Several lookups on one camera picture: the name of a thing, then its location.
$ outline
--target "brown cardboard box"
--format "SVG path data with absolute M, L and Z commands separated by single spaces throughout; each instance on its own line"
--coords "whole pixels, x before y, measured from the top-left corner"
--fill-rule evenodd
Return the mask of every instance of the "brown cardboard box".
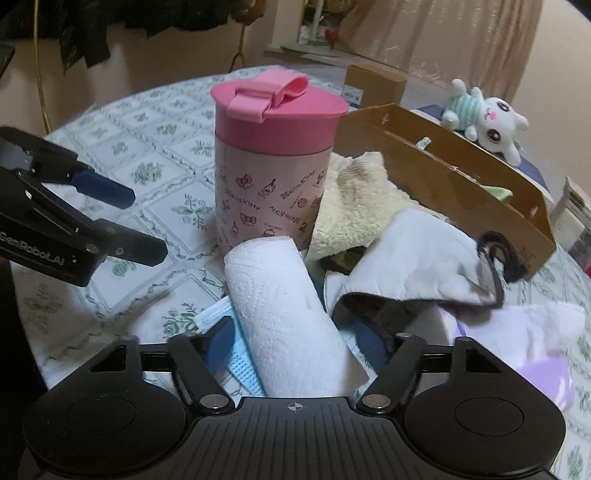
M 415 144 L 431 139 L 425 151 Z M 389 179 L 425 207 L 447 215 L 478 238 L 500 232 L 513 244 L 529 280 L 556 249 L 542 193 L 512 167 L 458 135 L 398 105 L 350 112 L 340 122 L 334 151 L 357 157 L 380 151 Z M 484 185 L 513 192 L 499 202 L 461 170 Z
M 373 65 L 350 65 L 341 97 L 350 106 L 365 108 L 374 105 L 400 104 L 406 78 Z

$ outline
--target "hanging clothes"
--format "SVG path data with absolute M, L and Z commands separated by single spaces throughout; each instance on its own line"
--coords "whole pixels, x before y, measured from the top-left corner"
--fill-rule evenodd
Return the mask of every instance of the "hanging clothes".
M 110 56 L 106 41 L 110 24 L 145 28 L 149 37 L 169 27 L 209 30 L 247 7 L 242 0 L 41 0 L 39 33 L 41 38 L 59 40 L 64 69 L 82 57 L 92 67 Z M 8 0 L 2 9 L 0 40 L 31 38 L 33 2 Z

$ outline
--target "hello kitty cup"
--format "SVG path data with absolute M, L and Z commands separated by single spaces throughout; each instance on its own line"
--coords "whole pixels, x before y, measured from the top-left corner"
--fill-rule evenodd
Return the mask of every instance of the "hello kitty cup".
M 267 70 L 212 89 L 216 223 L 224 254 L 261 236 L 310 244 L 339 118 L 349 105 L 302 74 Z

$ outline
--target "white plush bunny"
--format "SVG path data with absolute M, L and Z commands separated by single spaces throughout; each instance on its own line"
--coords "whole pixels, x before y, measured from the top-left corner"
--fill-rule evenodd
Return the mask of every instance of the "white plush bunny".
M 527 118 L 518 114 L 503 99 L 485 99 L 478 87 L 472 87 L 468 94 L 463 81 L 452 81 L 441 125 L 449 130 L 463 131 L 469 141 L 478 140 L 480 146 L 489 152 L 502 153 L 509 165 L 517 167 L 521 163 L 514 143 L 515 131 L 527 130 Z

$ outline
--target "green cloth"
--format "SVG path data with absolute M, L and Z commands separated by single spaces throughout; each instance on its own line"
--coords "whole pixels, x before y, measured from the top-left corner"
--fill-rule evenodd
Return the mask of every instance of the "green cloth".
M 488 185 L 480 185 L 483 189 L 485 189 L 488 193 L 490 193 L 494 198 L 496 198 L 499 202 L 507 203 L 509 200 L 513 198 L 513 192 L 504 189 L 503 187 L 489 187 Z

